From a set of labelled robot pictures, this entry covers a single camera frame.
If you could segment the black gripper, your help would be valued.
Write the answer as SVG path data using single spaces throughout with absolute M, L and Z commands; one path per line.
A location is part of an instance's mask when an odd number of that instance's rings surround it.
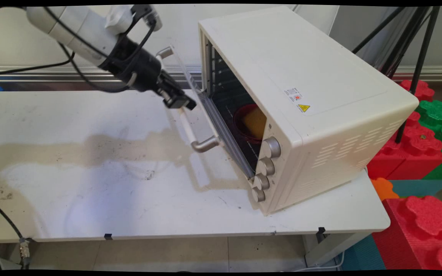
M 105 70 L 125 84 L 130 82 L 133 73 L 135 80 L 128 87 L 140 92 L 154 91 L 163 97 L 164 105 L 169 109 L 187 108 L 193 110 L 197 103 L 180 91 L 179 84 L 166 71 L 162 71 L 160 61 L 144 49 L 145 42 L 149 39 L 147 34 L 137 44 L 125 34 L 118 36 L 117 44 L 99 68 Z

